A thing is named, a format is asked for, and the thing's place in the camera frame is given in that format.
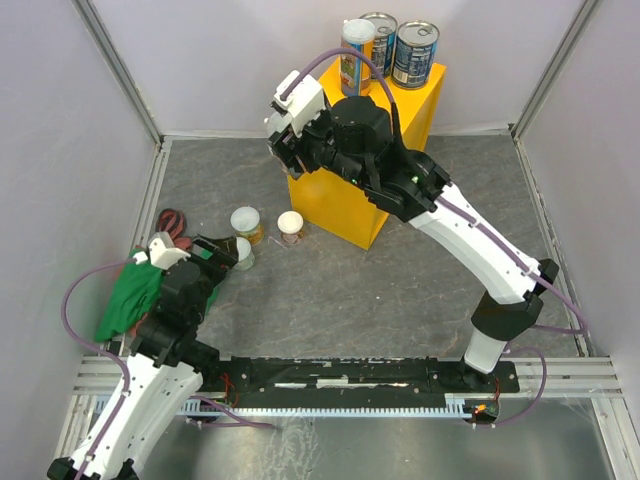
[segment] green cloth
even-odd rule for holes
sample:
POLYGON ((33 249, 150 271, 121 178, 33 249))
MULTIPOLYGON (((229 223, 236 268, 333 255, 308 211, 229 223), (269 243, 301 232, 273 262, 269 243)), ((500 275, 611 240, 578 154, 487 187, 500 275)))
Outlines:
MULTIPOLYGON (((140 248, 134 249, 129 257, 140 251, 140 248)), ((209 258, 211 253, 203 250, 200 256, 209 258)), ((160 295, 161 283, 162 270, 150 262, 125 265, 113 286, 107 310, 93 337, 94 340, 104 342, 118 333, 128 332, 151 309, 160 295)), ((218 296, 218 291, 219 286, 213 290, 207 301, 207 311, 218 296)))

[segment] white wall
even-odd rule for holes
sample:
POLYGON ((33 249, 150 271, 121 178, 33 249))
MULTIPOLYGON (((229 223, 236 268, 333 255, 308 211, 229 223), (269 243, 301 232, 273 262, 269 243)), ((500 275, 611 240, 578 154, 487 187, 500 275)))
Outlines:
POLYGON ((613 357, 636 428, 639 16, 636 0, 602 2, 524 136, 593 338, 613 357))
MULTIPOLYGON (((127 254, 153 158, 69 0, 0 7, 0 477, 44 478, 82 351, 60 300, 85 269, 127 254)), ((91 336, 112 283, 71 316, 91 336)))
POLYGON ((515 122, 582 0, 94 0, 165 133, 263 134, 278 83, 372 10, 441 31, 449 67, 434 131, 515 122))

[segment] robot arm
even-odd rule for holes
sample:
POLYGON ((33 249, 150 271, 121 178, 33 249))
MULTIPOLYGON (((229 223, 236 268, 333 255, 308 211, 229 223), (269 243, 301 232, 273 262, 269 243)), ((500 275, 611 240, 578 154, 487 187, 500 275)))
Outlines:
POLYGON ((471 318, 475 330, 464 361, 479 372, 491 372, 507 342, 531 327, 542 308, 544 288, 528 274, 552 282, 558 267, 516 249, 471 207, 431 157, 404 146, 395 103, 391 117, 369 97, 348 97, 329 107, 322 86, 310 76, 283 100, 281 93, 297 76, 292 72, 276 89, 276 112, 266 120, 272 153, 295 179, 319 168, 332 171, 379 209, 438 241, 471 270, 487 293, 471 318), (481 224, 503 245, 477 228, 481 224))
POLYGON ((210 254, 205 259, 175 248, 167 233, 151 239, 147 258, 165 273, 160 297, 131 344, 129 389, 121 379, 87 438, 70 458, 54 460, 48 478, 137 480, 176 412, 217 376, 219 352, 197 341, 196 332, 213 289, 238 261, 235 242, 195 237, 194 245, 210 254))

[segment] yellow platform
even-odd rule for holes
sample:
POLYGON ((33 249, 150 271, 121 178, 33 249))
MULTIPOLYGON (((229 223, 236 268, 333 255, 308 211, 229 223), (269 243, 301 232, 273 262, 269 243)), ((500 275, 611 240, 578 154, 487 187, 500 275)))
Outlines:
MULTIPOLYGON (((344 98, 340 90, 340 59, 320 77, 331 105, 344 98)), ((398 104, 402 137, 408 148, 424 150, 436 111, 446 67, 433 64, 429 82, 417 90, 388 83, 398 104)), ((379 107, 389 110, 382 87, 373 82, 369 96, 379 107)), ((369 203, 364 193, 328 170, 320 169, 293 180, 289 177, 289 195, 293 210, 303 218, 334 235, 368 250, 389 216, 369 203)))

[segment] white lid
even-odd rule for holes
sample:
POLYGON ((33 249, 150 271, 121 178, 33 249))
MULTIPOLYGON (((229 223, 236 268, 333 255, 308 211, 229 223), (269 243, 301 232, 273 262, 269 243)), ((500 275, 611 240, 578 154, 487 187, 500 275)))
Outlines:
POLYGON ((293 210, 290 212, 284 212, 278 217, 278 228, 280 231, 287 235, 293 235, 302 230, 302 215, 293 210))
POLYGON ((240 207, 231 214, 231 226, 236 232, 250 232, 260 223, 260 213, 253 207, 240 207))
POLYGON ((350 43, 367 43, 375 36, 375 25, 364 18, 349 20, 342 26, 342 37, 350 43))
POLYGON ((238 249, 238 262, 251 254, 251 243, 244 237, 236 237, 236 248, 238 249))

